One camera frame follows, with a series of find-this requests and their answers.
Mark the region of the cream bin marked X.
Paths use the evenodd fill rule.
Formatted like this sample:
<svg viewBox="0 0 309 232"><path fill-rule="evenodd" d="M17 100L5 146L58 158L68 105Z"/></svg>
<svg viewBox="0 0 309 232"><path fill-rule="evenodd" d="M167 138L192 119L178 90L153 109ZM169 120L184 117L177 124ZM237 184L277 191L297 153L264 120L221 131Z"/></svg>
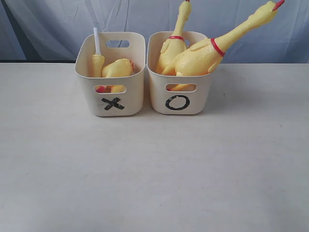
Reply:
<svg viewBox="0 0 309 232"><path fill-rule="evenodd" d="M127 58L133 63L133 73L124 77L93 77L95 36L88 36L77 56L75 72L89 110L97 116L134 115L143 107L145 39L135 32L102 32L98 38L105 63Z"/></svg>

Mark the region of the whole yellow rubber chicken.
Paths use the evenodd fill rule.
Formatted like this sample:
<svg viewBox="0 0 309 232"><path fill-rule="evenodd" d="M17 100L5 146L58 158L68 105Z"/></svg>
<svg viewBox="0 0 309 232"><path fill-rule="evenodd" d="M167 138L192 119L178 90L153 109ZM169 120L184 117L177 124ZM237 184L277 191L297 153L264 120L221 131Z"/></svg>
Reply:
<svg viewBox="0 0 309 232"><path fill-rule="evenodd" d="M162 71L162 74L202 76L212 73L219 66L231 45L250 30L272 21L277 14L277 9L283 4L283 0L277 3L268 1L230 32L217 38L205 38L193 44L178 54Z"/></svg>
<svg viewBox="0 0 309 232"><path fill-rule="evenodd" d="M191 13L191 3L185 0L179 6L178 18L171 36L165 40L160 50L160 56L155 72L161 74L166 66L181 52L187 49L182 37L183 28Z"/></svg>

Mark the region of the chicken head with white tube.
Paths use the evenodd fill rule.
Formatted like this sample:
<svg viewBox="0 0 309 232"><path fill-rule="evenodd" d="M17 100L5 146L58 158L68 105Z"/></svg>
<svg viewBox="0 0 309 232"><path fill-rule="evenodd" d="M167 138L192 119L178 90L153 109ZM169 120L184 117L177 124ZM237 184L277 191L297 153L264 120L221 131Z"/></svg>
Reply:
<svg viewBox="0 0 309 232"><path fill-rule="evenodd" d="M94 33L94 44L95 44L95 54L92 56L92 77L101 78L102 68L105 62L105 57L101 54L99 37L98 37L98 29L96 27L93 28ZM111 93L110 86L96 86L95 91L97 93Z"/></svg>

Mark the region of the cream bin marked O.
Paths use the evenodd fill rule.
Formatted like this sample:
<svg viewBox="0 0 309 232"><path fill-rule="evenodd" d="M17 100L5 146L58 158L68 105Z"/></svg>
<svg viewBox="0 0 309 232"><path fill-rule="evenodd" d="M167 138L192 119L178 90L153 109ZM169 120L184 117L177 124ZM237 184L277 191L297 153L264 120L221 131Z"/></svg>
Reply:
<svg viewBox="0 0 309 232"><path fill-rule="evenodd" d="M157 74L155 70L162 44L171 34L171 31L160 31L149 38L147 68L151 104L161 114L195 115L205 107L215 73L180 77Z"/></svg>

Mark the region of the blue backdrop cloth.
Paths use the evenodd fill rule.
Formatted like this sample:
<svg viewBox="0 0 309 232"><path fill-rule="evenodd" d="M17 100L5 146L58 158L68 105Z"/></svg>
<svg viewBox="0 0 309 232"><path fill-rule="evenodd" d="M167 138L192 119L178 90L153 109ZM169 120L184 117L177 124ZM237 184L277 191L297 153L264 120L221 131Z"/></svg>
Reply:
<svg viewBox="0 0 309 232"><path fill-rule="evenodd" d="M1 60L75 60L93 28L130 31L145 39L174 29L178 0L3 0ZM309 3L287 0L275 19L249 32L224 57L225 63L307 63Z"/></svg>

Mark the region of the headless yellow chicken body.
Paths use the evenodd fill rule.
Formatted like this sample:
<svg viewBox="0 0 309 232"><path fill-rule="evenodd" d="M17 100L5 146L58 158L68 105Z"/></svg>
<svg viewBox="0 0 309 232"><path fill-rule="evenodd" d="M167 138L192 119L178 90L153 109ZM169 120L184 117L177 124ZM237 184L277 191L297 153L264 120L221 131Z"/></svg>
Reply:
<svg viewBox="0 0 309 232"><path fill-rule="evenodd" d="M101 71L101 77L111 78L111 77L126 77L130 76L134 70L133 62L127 58L121 58L115 62L105 66ZM102 92L106 90L111 90L111 93L120 93L125 91L124 85L114 85L114 86L103 86L97 89Z"/></svg>

